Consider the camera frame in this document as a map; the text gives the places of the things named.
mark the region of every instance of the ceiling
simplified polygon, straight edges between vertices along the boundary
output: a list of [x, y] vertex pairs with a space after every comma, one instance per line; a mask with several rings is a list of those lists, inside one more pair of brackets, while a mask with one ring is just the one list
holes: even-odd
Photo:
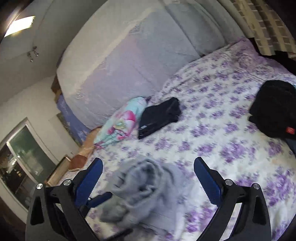
[[[0, 104], [55, 74], [56, 63], [83, 24], [105, 0], [34, 0], [18, 19], [35, 15], [32, 27], [0, 44]], [[27, 52], [37, 46], [38, 57]]]
[[7, 2], [9, 2], [10, 0], [1, 0], [0, 1], [0, 8], [2, 8]]

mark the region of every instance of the gray towel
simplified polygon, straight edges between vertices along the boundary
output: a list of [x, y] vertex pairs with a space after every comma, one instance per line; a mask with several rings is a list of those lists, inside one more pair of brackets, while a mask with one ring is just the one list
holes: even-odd
[[100, 219], [123, 228], [140, 224], [158, 235], [173, 233], [182, 185], [176, 165], [143, 156], [123, 163], [107, 185], [113, 197], [104, 203]]

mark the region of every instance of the window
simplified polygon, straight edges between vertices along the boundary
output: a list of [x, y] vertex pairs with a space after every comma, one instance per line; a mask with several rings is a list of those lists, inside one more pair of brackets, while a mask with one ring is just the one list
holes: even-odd
[[36, 184], [43, 183], [55, 169], [45, 151], [27, 118], [0, 143], [0, 183], [25, 209]]
[[4, 37], [16, 33], [18, 31], [21, 31], [23, 29], [27, 29], [31, 27], [33, 21], [34, 21], [35, 16], [30, 16], [26, 18], [21, 18], [19, 20], [14, 21], [8, 28], [6, 34]]

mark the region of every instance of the ceiling light fixture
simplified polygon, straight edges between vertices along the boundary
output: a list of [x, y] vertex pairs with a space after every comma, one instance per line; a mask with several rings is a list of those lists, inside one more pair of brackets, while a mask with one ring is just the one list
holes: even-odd
[[35, 16], [30, 16], [26, 18], [21, 18], [19, 20], [13, 21], [13, 23], [9, 26], [6, 34], [4, 37], [14, 34], [18, 31], [21, 31], [23, 29], [27, 29], [31, 27], [33, 21], [34, 21]]

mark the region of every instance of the mattress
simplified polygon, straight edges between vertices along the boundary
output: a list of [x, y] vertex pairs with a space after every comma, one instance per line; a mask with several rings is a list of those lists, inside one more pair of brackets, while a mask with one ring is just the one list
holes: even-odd
[[[165, 240], [196, 241], [215, 213], [193, 172], [193, 162], [201, 156], [211, 169], [238, 185], [259, 183], [268, 206], [272, 240], [285, 231], [296, 213], [296, 158], [285, 142], [265, 136], [248, 119], [248, 108], [266, 80], [280, 79], [296, 84], [296, 76], [274, 60], [260, 57], [246, 38], [189, 63], [174, 74], [154, 95], [150, 105], [177, 97], [182, 115], [160, 131], [129, 139], [104, 150], [95, 157], [104, 163], [103, 174], [91, 196], [102, 193], [108, 179], [122, 162], [137, 155], [151, 156], [159, 162], [177, 165], [191, 181], [190, 192], [181, 200], [185, 210], [177, 230]], [[73, 178], [75, 173], [67, 173]], [[229, 237], [239, 212], [236, 206], [221, 240]], [[91, 209], [87, 222], [99, 237], [118, 231], [113, 224], [99, 220], [100, 208]], [[127, 240], [163, 240], [151, 232], [136, 229]]]
[[57, 76], [74, 115], [94, 129], [131, 98], [155, 94], [184, 65], [241, 36], [216, 0], [108, 0], [67, 47]]

